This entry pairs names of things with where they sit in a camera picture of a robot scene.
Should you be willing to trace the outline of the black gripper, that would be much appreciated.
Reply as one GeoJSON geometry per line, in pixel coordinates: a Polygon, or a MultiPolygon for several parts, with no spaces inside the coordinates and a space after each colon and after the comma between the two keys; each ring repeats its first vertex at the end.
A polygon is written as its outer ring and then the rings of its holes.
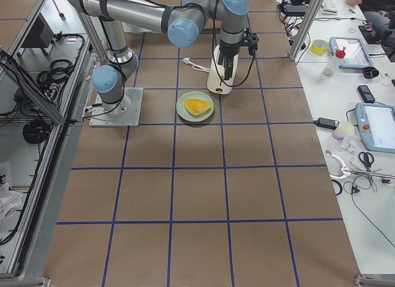
{"type": "Polygon", "coordinates": [[[239,50],[239,43],[220,42],[217,64],[225,69],[224,80],[229,80],[233,76],[233,57],[239,53],[239,50]]]}

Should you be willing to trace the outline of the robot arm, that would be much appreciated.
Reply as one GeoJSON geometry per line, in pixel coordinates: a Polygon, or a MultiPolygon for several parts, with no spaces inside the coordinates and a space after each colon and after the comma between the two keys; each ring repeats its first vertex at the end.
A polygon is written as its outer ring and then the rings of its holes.
{"type": "Polygon", "coordinates": [[[220,42],[212,51],[218,82],[211,91],[235,87],[236,58],[242,46],[250,45],[246,27],[250,0],[183,0],[180,6],[168,6],[149,0],[68,0],[82,14],[99,19],[109,48],[110,80],[98,82],[104,75],[95,74],[93,84],[103,109],[114,115],[128,104],[125,82],[138,62],[122,30],[129,23],[163,35],[178,48],[190,47],[208,20],[220,22],[220,42]]]}

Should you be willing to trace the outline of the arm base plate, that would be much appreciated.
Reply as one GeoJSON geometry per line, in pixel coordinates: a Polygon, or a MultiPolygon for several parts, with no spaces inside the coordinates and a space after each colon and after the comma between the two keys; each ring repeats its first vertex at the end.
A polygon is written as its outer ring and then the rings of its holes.
{"type": "Polygon", "coordinates": [[[91,127],[137,127],[143,101],[143,88],[125,88],[120,105],[94,107],[89,125],[91,127]]]}

